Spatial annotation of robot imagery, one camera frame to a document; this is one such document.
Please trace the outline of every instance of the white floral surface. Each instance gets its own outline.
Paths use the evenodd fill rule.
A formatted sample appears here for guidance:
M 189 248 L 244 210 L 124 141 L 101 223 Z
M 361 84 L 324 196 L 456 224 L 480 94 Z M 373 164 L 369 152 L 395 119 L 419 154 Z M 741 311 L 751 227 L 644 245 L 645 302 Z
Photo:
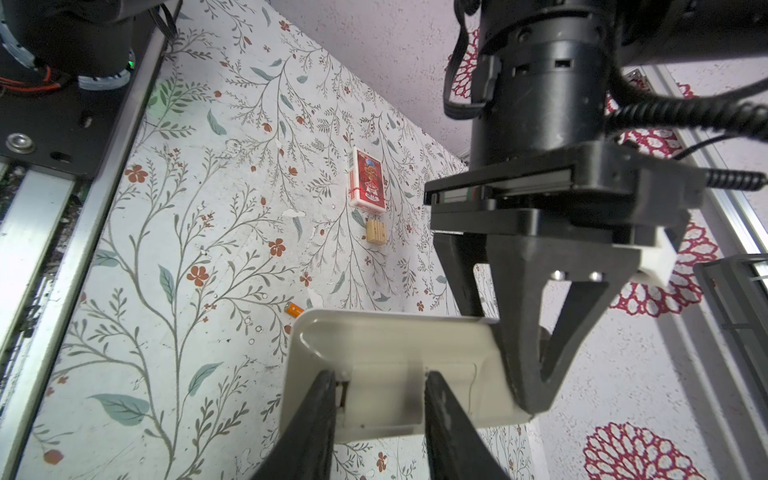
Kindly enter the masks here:
M 19 478 L 250 478 L 287 301 L 456 314 L 421 198 L 461 163 L 266 3 L 186 2 L 179 28 Z M 353 145 L 384 164 L 383 247 L 347 203 Z M 482 438 L 533 478 L 525 428 Z M 333 477 L 428 478 L 422 437 L 338 445 Z

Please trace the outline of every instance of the small wooden cube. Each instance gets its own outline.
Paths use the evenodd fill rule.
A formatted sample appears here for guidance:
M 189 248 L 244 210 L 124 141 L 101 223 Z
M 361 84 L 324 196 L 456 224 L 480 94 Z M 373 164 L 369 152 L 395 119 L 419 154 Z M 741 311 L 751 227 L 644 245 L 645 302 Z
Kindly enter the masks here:
M 386 227 L 384 227 L 384 223 L 378 220 L 368 220 L 366 222 L 366 240 L 374 245 L 386 243 Z

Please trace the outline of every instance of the silver screw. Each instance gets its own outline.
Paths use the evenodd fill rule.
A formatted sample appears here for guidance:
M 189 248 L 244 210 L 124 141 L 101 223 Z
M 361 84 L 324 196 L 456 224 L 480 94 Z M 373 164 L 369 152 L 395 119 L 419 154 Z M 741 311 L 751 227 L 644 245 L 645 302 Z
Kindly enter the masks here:
M 28 135 L 10 134 L 5 139 L 5 146 L 16 154 L 26 155 L 35 151 L 35 142 Z
M 555 282 L 562 282 L 565 280 L 566 272 L 562 270 L 555 270 L 549 275 L 549 278 L 553 279 Z

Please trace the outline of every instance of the leaf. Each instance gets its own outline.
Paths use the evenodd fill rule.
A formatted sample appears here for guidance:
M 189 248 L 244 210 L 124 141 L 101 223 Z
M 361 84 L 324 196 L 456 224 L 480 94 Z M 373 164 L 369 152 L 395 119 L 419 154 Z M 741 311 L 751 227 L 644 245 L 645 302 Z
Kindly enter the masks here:
M 266 81 L 275 79 L 275 77 L 273 77 L 272 75 L 268 75 L 264 73 L 264 70 L 260 70 L 259 68 L 256 68 L 256 67 L 251 67 L 250 69 L 253 70 L 253 73 L 259 75 L 261 78 L 263 78 Z
M 331 293 L 336 293 L 339 291 L 341 286 L 344 284 L 344 275 L 346 272 L 341 272 L 341 276 L 339 277 L 339 281 L 336 282 L 336 286 L 333 287 L 333 291 Z
M 187 392 L 190 396 L 194 396 L 195 393 L 197 393 L 197 389 L 200 388 L 201 385 L 203 385 L 203 380 L 208 378 L 211 373 L 216 371 L 216 368 L 218 368 L 219 365 L 221 365 L 223 362 L 218 363 L 208 363 L 206 365 L 201 366 L 197 373 L 194 374 L 192 377 L 192 380 L 190 381 L 189 389 L 187 389 Z
M 94 254 L 94 266 L 117 266 L 120 262 L 115 257 L 117 254 L 109 250 L 97 249 Z
M 213 130 L 216 135 L 227 134 L 227 129 L 219 125 L 219 122 L 216 121 L 216 117 L 214 117 L 214 113 L 211 110 L 208 111 L 208 124 L 210 125 L 210 129 Z
M 98 400 L 111 419 L 127 427 L 140 424 L 149 411 L 149 402 L 129 395 L 99 393 L 88 398 Z
M 366 227 L 366 221 L 362 219 L 359 210 L 352 210 L 352 218 L 354 218 L 355 222 L 359 223 L 362 228 Z
M 298 217 L 294 217 L 294 218 L 293 218 L 293 224 L 294 224 L 294 225 L 296 225 L 296 232 L 298 232 L 298 234 L 299 234 L 299 238 L 298 238 L 298 240 L 301 240 L 301 234 L 302 234 L 302 232 L 304 231 L 304 230 L 301 228 L 301 220 L 299 220 L 299 218 L 298 218 Z
M 174 276 L 170 274 L 167 268 L 162 265 L 160 267 L 160 286 L 163 287 L 165 296 L 168 298 L 168 303 L 174 302 Z
M 282 100 L 282 101 L 283 101 L 283 103 L 286 105 L 286 107 L 288 107 L 288 108 L 290 108 L 291 110 L 293 110 L 293 105 L 291 105 L 291 104 L 290 104 L 290 102 L 288 101 L 288 99 L 286 98 L 286 96 L 285 96 L 285 95 L 283 95 L 283 94 L 280 94 L 280 100 Z

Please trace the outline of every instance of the orange flower print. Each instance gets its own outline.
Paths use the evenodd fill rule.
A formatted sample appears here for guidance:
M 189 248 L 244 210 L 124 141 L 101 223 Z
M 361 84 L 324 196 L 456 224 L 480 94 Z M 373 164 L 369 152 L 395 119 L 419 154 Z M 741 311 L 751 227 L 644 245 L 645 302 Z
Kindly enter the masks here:
M 286 251 L 286 246 L 283 245 L 282 238 L 278 238 L 275 241 L 270 242 L 270 254 L 273 257 L 281 257 L 284 251 Z
M 149 174 L 144 170 L 141 170 L 141 165 L 134 165 L 133 167 L 123 172 L 123 175 L 128 175 L 128 181 L 132 184 L 135 184 L 136 182 L 142 184 L 144 182 L 144 178 Z
M 379 473 L 386 470 L 386 455 L 379 452 L 379 459 L 376 460 L 376 466 L 379 467 Z
M 205 273 L 204 266 L 193 266 L 190 272 L 187 274 L 187 280 L 193 280 L 195 286 L 203 286 L 203 282 L 208 280 L 208 275 Z
M 62 454 L 58 450 L 48 450 L 46 453 L 43 454 L 43 461 L 45 463 L 50 463 L 51 465 L 56 465 L 63 459 L 64 459 L 64 454 Z

